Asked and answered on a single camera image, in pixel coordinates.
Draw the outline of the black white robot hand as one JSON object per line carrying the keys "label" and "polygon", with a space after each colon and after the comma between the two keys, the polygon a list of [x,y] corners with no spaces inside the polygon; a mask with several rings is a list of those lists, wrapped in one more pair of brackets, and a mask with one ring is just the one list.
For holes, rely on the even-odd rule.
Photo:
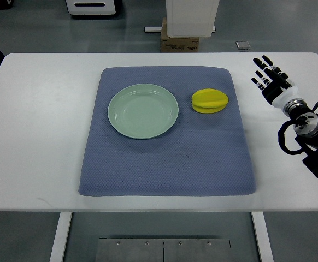
{"label": "black white robot hand", "polygon": [[266,55],[262,59],[254,58],[258,67],[257,78],[251,81],[258,87],[265,100],[275,108],[285,111],[285,107],[293,101],[301,100],[298,87],[289,80],[289,76],[273,63]]}

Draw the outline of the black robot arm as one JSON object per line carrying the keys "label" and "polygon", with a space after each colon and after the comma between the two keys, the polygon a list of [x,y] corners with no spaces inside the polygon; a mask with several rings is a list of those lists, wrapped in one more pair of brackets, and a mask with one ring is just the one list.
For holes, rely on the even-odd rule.
{"label": "black robot arm", "polygon": [[[304,104],[298,104],[290,110],[289,121],[282,124],[278,131],[278,144],[289,155],[305,153],[303,164],[318,178],[318,102],[313,109]],[[293,126],[296,133],[295,141],[300,146],[297,150],[290,150],[286,146],[285,132],[289,126]]]}

